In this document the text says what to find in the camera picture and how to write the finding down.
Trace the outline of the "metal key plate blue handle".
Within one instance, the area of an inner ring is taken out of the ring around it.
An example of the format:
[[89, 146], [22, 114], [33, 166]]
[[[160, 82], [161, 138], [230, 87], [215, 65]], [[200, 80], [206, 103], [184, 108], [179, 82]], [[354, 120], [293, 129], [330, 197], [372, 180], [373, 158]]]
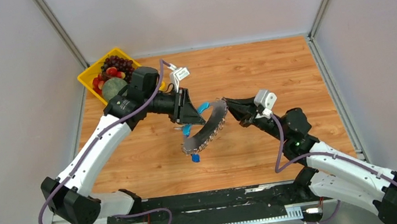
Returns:
[[212, 108], [211, 115], [197, 133], [190, 135], [192, 128], [190, 124], [182, 128], [183, 143], [181, 149], [186, 155], [197, 154], [203, 151], [214, 140], [217, 133], [223, 129], [228, 113], [228, 104], [226, 104], [225, 99], [217, 99], [208, 103], [207, 106]]

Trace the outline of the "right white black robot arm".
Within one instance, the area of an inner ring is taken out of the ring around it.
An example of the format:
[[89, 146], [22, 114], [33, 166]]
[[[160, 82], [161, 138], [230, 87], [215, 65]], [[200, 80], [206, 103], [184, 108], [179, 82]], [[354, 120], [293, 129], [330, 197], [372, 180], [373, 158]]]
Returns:
[[280, 141], [276, 173], [292, 164], [303, 165], [294, 181], [297, 196], [305, 201], [315, 195], [333, 198], [371, 212], [384, 224], [397, 224], [397, 170], [349, 156], [311, 135], [302, 108], [276, 115], [272, 111], [276, 99], [262, 89], [248, 99], [225, 101], [241, 126], [253, 125]]

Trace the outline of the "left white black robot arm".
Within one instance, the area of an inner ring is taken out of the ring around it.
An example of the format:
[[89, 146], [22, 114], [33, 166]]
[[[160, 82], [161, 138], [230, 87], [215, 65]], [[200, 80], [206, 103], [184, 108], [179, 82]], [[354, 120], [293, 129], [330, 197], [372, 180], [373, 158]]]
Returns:
[[59, 176], [47, 177], [41, 183], [46, 201], [39, 216], [49, 209], [69, 224], [94, 224], [100, 217], [116, 214], [129, 223], [140, 221], [143, 207], [130, 194], [122, 192], [115, 197], [122, 203], [120, 209], [103, 211], [105, 201], [92, 197], [91, 191], [114, 150], [148, 113], [165, 114], [173, 123], [186, 127], [206, 123], [192, 105], [188, 90], [179, 86], [189, 74], [186, 67], [161, 61], [159, 70], [137, 68], [128, 83], [120, 78], [105, 82], [103, 92], [108, 103], [97, 128]]

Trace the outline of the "key with blue tag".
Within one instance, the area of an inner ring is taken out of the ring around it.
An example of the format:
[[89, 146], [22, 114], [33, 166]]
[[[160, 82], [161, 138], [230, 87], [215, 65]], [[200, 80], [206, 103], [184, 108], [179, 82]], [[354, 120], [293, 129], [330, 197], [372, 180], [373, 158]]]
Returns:
[[192, 154], [192, 155], [191, 155], [191, 160], [192, 160], [194, 163], [200, 162], [200, 161], [201, 161], [201, 160], [200, 160], [200, 155], [197, 154], [197, 153]]

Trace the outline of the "dark purple grape bunch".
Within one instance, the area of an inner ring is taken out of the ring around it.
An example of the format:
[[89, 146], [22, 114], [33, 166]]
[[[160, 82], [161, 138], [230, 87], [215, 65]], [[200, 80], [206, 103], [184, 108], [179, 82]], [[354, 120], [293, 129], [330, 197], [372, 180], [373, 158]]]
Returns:
[[100, 77], [104, 81], [111, 78], [119, 78], [129, 83], [135, 69], [136, 66], [134, 66], [132, 60], [113, 55], [104, 60], [101, 66]]

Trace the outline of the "green melon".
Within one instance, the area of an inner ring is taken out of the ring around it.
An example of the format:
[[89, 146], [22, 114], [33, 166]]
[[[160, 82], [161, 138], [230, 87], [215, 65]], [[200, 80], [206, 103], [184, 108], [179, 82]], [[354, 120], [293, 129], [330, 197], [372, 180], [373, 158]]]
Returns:
[[125, 86], [127, 82], [121, 78], [111, 78], [103, 84], [102, 96], [106, 102], [115, 97]]

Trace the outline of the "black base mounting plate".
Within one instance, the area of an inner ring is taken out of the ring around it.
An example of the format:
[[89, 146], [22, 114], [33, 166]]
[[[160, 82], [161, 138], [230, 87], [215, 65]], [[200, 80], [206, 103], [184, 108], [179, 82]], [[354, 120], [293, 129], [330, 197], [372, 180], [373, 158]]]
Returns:
[[259, 224], [300, 219], [316, 222], [325, 198], [292, 181], [148, 198], [136, 203], [129, 218], [112, 216], [107, 224]]

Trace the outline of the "yellow plastic fruit basket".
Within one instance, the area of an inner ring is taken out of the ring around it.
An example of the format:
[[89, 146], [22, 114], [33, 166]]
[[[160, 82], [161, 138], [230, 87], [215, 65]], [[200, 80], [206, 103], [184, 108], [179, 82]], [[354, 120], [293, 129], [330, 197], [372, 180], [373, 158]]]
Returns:
[[102, 102], [102, 104], [107, 105], [106, 100], [104, 100], [103, 96], [97, 94], [92, 87], [92, 81], [95, 77], [97, 77], [100, 73], [101, 73], [101, 66], [104, 62], [104, 60], [106, 58], [108, 58], [109, 56], [119, 56], [119, 57], [123, 57], [125, 59], [128, 60], [132, 60], [134, 66], [136, 66], [136, 68], [140, 67], [141, 64], [138, 63], [135, 59], [131, 58], [130, 56], [128, 56], [123, 50], [121, 50], [120, 48], [116, 47], [113, 48], [112, 50], [110, 50], [108, 53], [106, 53], [103, 57], [101, 57], [99, 60], [97, 60], [93, 65], [91, 65], [90, 67], [88, 67], [87, 69], [85, 69], [85, 71], [83, 71], [83, 73], [81, 73], [78, 76], [78, 81], [88, 90], [91, 92], [91, 94], [93, 94], [98, 100], [100, 100]]

